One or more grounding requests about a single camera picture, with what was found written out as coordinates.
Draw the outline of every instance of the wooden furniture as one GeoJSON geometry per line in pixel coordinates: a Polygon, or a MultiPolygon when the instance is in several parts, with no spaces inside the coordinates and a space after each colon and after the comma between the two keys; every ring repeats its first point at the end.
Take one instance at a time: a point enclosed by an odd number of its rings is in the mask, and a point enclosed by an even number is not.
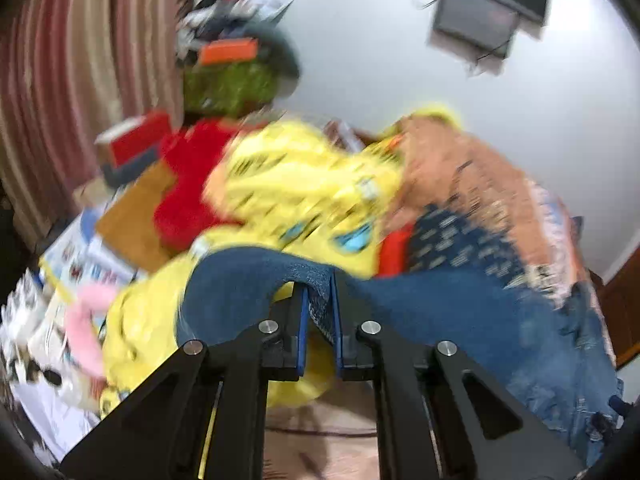
{"type": "Polygon", "coordinates": [[[596,283],[596,292],[621,367],[640,353],[640,248],[609,283],[596,283]]]}

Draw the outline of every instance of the orange box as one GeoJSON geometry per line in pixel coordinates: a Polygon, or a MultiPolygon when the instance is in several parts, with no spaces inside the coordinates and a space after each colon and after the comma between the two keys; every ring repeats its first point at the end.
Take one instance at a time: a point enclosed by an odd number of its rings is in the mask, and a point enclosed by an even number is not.
{"type": "Polygon", "coordinates": [[[217,40],[200,49],[198,63],[211,65],[230,61],[248,61],[258,55],[258,41],[251,38],[217,40]]]}

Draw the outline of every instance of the yellow cloth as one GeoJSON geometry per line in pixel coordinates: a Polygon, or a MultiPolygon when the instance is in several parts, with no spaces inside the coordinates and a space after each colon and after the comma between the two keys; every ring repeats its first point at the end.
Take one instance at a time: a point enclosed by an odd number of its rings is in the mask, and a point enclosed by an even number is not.
{"type": "MultiPolygon", "coordinates": [[[[106,319],[102,349],[109,386],[100,400],[101,415],[177,349],[176,313],[204,255],[261,246],[371,277],[378,266],[380,218],[402,173],[391,145],[387,139],[348,155],[332,148],[322,133],[296,122],[274,123],[238,137],[212,172],[205,196],[218,211],[245,225],[207,230],[189,254],[119,295],[106,319]]],[[[276,294],[278,299],[287,296],[290,285],[276,294]]],[[[269,405],[299,406],[329,388],[334,376],[331,349],[310,338],[307,355],[301,381],[270,384],[269,405]]]]}
{"type": "Polygon", "coordinates": [[[391,145],[386,139],[350,155],[297,121],[237,137],[211,173],[203,200],[244,226],[212,228],[202,235],[206,245],[260,245],[371,277],[379,220],[401,179],[391,145]]]}
{"type": "MultiPolygon", "coordinates": [[[[459,131],[463,131],[464,128],[462,126],[462,120],[451,110],[447,105],[440,103],[430,103],[422,108],[418,108],[411,115],[413,116],[424,116],[424,117],[434,117],[441,120],[447,126],[459,131]]],[[[386,128],[382,132],[383,137],[391,137],[395,135],[399,135],[401,133],[400,121],[396,121],[391,126],[386,128]]]]}

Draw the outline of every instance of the striped curtain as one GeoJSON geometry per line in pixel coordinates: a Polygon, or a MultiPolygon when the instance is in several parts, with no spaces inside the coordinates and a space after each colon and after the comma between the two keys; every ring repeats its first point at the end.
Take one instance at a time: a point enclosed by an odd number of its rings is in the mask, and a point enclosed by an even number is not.
{"type": "Polygon", "coordinates": [[[28,246],[76,213],[73,190],[100,172],[99,133],[156,107],[182,123],[183,1],[25,0],[0,31],[0,179],[28,246]]]}

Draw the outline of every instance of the red cloth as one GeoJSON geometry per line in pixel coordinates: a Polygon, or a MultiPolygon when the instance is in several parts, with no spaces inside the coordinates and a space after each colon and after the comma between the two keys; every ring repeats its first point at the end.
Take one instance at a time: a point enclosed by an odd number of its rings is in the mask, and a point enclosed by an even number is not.
{"type": "Polygon", "coordinates": [[[380,246],[378,273],[376,276],[397,276],[406,270],[406,247],[414,232],[414,224],[407,224],[389,233],[380,246]]]}
{"type": "Polygon", "coordinates": [[[167,134],[171,134],[171,119],[164,110],[152,110],[142,124],[108,144],[111,165],[117,168],[153,146],[167,134]]]}
{"type": "Polygon", "coordinates": [[[200,201],[204,183],[222,159],[223,148],[238,133],[228,123],[202,120],[186,133],[169,134],[160,143],[160,156],[177,175],[175,187],[156,208],[154,224],[163,243],[187,250],[209,227],[236,223],[216,215],[200,201]]]}

